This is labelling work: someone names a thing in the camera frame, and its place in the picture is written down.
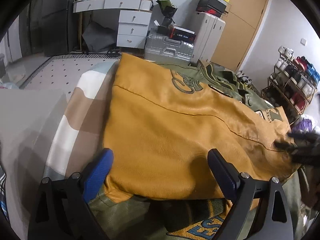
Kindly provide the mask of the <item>stacked shoe boxes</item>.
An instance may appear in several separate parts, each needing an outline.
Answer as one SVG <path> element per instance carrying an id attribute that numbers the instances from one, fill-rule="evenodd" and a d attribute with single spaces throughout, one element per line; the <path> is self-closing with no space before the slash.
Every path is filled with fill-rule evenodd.
<path id="1" fill-rule="evenodd" d="M 228 3 L 229 0 L 199 0 L 196 11 L 220 18 L 224 14 Z"/>

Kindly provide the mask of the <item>wooden shoe rack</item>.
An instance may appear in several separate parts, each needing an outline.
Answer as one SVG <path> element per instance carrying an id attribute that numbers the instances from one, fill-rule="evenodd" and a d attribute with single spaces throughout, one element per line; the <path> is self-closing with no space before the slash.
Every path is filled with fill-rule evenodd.
<path id="1" fill-rule="evenodd" d="M 279 58 L 261 90 L 264 99 L 274 107 L 283 107 L 290 124 L 294 124 L 311 104 L 319 83 L 319 73 L 304 56 L 279 47 Z"/>

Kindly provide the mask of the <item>black refrigerator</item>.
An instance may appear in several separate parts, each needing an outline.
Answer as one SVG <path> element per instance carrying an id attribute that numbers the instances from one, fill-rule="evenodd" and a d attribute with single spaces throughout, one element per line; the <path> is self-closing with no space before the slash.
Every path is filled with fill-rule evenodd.
<path id="1" fill-rule="evenodd" d="M 74 0 L 32 0 L 19 15 L 22 56 L 70 53 L 78 44 L 79 16 Z"/>

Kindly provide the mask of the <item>black red box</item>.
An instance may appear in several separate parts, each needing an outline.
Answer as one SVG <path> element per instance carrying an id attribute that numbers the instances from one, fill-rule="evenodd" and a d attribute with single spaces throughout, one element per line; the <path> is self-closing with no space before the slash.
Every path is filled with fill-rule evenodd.
<path id="1" fill-rule="evenodd" d="M 176 41 L 194 43 L 196 34 L 194 31 L 184 29 L 175 25 L 170 32 L 169 38 Z"/>

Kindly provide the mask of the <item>silver aluminium suitcase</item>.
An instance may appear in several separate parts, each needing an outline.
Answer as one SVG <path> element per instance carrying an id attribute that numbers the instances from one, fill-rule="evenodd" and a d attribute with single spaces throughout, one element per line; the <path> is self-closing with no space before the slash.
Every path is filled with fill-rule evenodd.
<path id="1" fill-rule="evenodd" d="M 189 64 L 194 45 L 158 34 L 151 29 L 146 39 L 144 59 L 159 63 Z"/>

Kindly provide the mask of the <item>grey pillow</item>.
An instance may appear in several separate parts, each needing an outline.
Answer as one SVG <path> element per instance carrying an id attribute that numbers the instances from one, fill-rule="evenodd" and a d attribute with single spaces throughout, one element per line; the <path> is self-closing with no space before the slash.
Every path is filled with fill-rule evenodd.
<path id="1" fill-rule="evenodd" d="M 27 239 L 46 160 L 67 106 L 61 90 L 1 89 L 1 166 L 12 229 Z"/>

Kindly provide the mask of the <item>dark flower bouquet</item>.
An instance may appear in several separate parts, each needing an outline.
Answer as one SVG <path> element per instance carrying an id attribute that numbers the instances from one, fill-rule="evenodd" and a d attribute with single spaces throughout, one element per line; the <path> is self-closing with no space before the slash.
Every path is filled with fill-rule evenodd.
<path id="1" fill-rule="evenodd" d="M 168 27 L 173 22 L 173 16 L 177 11 L 177 7 L 170 0 L 157 0 L 161 13 L 164 16 L 162 26 Z"/>

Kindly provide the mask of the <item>green yellow varsity jacket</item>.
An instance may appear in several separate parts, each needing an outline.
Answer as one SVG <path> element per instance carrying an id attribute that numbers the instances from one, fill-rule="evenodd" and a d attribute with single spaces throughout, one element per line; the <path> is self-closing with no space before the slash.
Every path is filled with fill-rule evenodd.
<path id="1" fill-rule="evenodd" d="M 274 147 L 290 124 L 283 108 L 250 109 L 223 94 L 230 72 L 155 64 L 123 54 L 112 85 L 103 146 L 113 164 L 90 202 L 109 239 L 212 239 L 232 207 L 207 162 L 217 149 L 252 178 L 284 185 L 294 239 L 310 218 L 310 172 Z"/>

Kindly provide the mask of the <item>checkered bed sheet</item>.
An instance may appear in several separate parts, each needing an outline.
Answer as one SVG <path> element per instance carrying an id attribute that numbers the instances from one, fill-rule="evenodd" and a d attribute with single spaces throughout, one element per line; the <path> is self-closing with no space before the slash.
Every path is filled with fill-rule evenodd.
<path id="1" fill-rule="evenodd" d="M 54 135 L 44 177 L 61 180 L 80 172 L 102 148 L 119 63 L 101 62 L 81 75 Z"/>

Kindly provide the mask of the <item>white dressing desk with drawers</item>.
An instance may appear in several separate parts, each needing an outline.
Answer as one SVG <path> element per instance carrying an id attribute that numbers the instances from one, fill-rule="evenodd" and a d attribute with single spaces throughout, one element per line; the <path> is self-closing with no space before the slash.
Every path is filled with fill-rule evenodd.
<path id="1" fill-rule="evenodd" d="M 144 49 L 152 15 L 153 0 L 78 0 L 73 12 L 106 11 L 117 20 L 116 45 L 121 48 Z"/>

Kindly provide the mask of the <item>blue white plaid folded cloth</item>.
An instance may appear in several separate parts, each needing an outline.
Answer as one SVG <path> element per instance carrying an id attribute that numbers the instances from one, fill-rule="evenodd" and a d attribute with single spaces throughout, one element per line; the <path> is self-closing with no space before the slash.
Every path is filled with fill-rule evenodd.
<path id="1" fill-rule="evenodd" d="M 8 211 L 7 211 L 7 201 L 5 196 L 5 182 L 6 182 L 6 174 L 3 168 L 0 168 L 0 194 L 1 194 L 1 210 L 7 221 L 9 221 Z"/>

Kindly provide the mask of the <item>purple bag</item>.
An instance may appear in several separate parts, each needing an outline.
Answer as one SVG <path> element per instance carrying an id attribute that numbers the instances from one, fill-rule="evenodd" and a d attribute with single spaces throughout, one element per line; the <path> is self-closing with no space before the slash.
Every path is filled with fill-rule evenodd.
<path id="1" fill-rule="evenodd" d="M 311 118 L 301 118 L 291 129 L 292 133 L 313 132 L 317 125 L 317 120 Z"/>

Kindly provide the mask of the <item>wooden door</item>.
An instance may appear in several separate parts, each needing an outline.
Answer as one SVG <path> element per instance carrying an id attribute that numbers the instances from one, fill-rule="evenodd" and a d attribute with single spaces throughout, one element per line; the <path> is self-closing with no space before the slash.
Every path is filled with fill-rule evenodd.
<path id="1" fill-rule="evenodd" d="M 225 28 L 211 59 L 232 71 L 241 66 L 261 24 L 268 0 L 229 0 Z"/>

